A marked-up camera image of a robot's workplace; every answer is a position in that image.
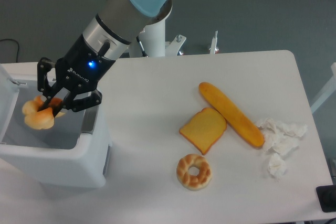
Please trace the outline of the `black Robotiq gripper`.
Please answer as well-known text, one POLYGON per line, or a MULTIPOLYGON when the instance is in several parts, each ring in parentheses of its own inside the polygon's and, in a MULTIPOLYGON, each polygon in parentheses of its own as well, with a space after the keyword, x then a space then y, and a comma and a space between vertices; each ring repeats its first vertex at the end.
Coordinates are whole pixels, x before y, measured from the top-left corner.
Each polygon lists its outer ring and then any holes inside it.
POLYGON ((102 101, 102 93, 97 85, 103 75, 115 63, 106 58, 111 43, 104 42, 99 51, 91 49, 83 36, 80 36, 64 57, 52 62, 49 58, 42 57, 37 64, 37 89, 46 98, 39 111, 47 109, 52 98, 63 88, 70 91, 60 105, 53 109, 56 117, 62 110, 79 112, 94 106, 102 101), (47 73, 53 68, 56 71, 56 81, 53 86, 49 85, 47 73), (78 94, 91 91, 90 95, 76 99, 78 94))

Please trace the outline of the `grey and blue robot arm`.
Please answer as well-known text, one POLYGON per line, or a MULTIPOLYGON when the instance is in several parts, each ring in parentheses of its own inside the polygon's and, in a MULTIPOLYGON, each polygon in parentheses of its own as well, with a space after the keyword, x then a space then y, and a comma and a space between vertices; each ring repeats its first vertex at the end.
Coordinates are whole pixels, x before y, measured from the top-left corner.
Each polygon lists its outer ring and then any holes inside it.
POLYGON ((66 55, 56 62, 41 58, 37 89, 45 97, 41 110, 79 112, 99 105, 100 79, 138 34, 165 9, 169 0, 106 0, 66 55))

